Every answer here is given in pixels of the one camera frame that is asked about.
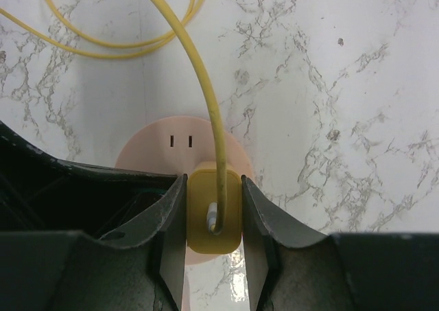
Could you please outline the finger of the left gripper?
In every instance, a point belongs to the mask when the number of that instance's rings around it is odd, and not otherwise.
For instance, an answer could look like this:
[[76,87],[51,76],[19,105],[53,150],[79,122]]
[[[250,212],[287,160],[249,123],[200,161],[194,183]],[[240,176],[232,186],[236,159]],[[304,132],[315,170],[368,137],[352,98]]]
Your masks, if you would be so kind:
[[186,237],[185,176],[58,159],[1,124],[1,237],[82,231],[105,238],[144,219],[143,239]]

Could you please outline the round pink power socket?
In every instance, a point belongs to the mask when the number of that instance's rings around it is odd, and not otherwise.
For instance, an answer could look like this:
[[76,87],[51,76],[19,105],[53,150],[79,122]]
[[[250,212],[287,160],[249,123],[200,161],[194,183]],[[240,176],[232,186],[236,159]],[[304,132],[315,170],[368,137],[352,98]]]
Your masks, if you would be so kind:
[[155,121],[137,132],[123,147],[116,168],[154,174],[187,174],[188,265],[207,262],[238,249],[242,239],[241,177],[253,178],[250,158],[239,142],[225,133],[227,192],[226,223],[219,235],[208,230],[207,218],[216,211],[217,173],[211,123],[192,116]]

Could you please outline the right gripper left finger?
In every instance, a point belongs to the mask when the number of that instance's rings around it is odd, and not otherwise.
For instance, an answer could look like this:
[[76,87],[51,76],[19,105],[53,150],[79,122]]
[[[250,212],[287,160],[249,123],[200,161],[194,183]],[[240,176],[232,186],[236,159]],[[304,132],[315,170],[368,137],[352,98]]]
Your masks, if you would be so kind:
[[1,234],[2,310],[179,310],[187,177],[96,240],[80,231]]

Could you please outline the yellow charger plug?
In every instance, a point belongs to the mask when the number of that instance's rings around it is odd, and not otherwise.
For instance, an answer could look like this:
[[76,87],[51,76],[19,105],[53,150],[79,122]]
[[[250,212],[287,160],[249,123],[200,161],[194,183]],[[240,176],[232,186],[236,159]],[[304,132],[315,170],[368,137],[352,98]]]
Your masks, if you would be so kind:
[[212,233],[220,209],[217,204],[217,170],[213,161],[201,162],[190,175],[187,188],[187,244],[199,254],[232,253],[241,243],[241,178],[230,166],[226,171],[227,206],[219,234]]

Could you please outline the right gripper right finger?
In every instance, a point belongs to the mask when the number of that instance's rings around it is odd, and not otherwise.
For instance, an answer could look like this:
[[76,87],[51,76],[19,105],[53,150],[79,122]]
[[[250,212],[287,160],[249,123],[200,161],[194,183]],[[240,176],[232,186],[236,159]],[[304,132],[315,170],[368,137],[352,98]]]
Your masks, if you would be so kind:
[[437,310],[438,235],[308,227],[242,179],[252,310]]

